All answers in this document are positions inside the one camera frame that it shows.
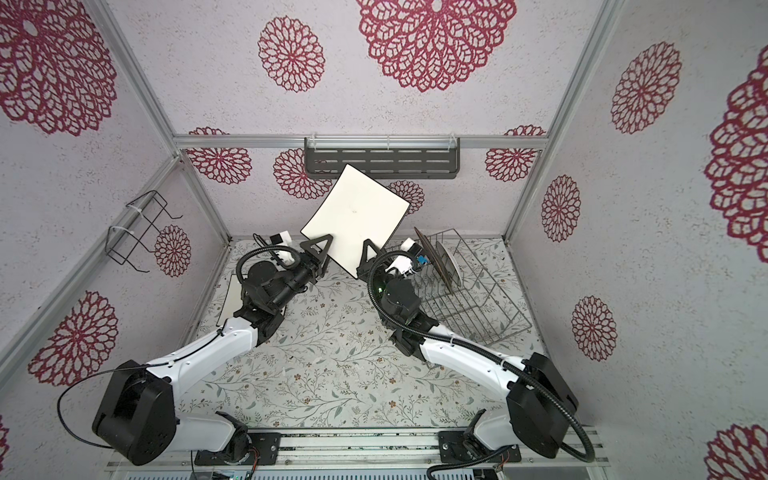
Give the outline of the white square plate black rim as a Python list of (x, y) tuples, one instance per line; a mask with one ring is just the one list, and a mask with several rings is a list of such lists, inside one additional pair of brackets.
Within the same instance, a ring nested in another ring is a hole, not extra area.
[(363, 244), (383, 247), (406, 216), (410, 203), (352, 165), (343, 169), (320, 207), (302, 227), (308, 239), (332, 237), (329, 257), (357, 276)]

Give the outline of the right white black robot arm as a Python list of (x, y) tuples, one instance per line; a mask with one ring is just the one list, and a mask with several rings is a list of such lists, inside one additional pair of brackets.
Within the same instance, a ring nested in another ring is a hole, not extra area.
[(493, 351), (422, 309), (410, 280), (421, 268), (418, 248), (408, 240), (404, 248), (388, 251), (365, 240), (356, 273), (402, 354), (452, 370), (504, 400), (504, 409), (481, 410), (473, 417), (461, 448), (471, 458), (480, 458), (522, 444), (545, 458), (564, 452), (582, 462), (593, 461), (594, 447), (576, 417), (578, 401), (548, 357)]

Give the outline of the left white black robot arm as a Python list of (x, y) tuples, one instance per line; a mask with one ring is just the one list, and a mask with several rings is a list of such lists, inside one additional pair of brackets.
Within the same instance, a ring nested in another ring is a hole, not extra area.
[(180, 397), (230, 360), (264, 344), (284, 321), (288, 303), (321, 278), (331, 235), (299, 248), (263, 245), (236, 266), (241, 307), (215, 330), (148, 364), (127, 361), (115, 369), (92, 423), (93, 433), (136, 466), (166, 451), (210, 454), (239, 464), (253, 450), (247, 426), (218, 411), (181, 414)]

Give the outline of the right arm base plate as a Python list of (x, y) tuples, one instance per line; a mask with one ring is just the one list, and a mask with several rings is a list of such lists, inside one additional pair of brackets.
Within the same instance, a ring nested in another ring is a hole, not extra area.
[[(443, 463), (466, 463), (485, 457), (492, 452), (492, 449), (488, 449), (464, 431), (441, 430), (437, 438), (440, 459)], [(495, 456), (492, 462), (519, 463), (521, 459), (518, 445), (512, 445), (507, 451)]]

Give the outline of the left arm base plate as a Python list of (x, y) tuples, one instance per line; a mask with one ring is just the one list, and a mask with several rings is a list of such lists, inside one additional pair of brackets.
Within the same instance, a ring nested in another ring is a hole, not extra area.
[(272, 466), (277, 463), (282, 435), (274, 432), (236, 434), (220, 452), (199, 451), (193, 464), (198, 466)]

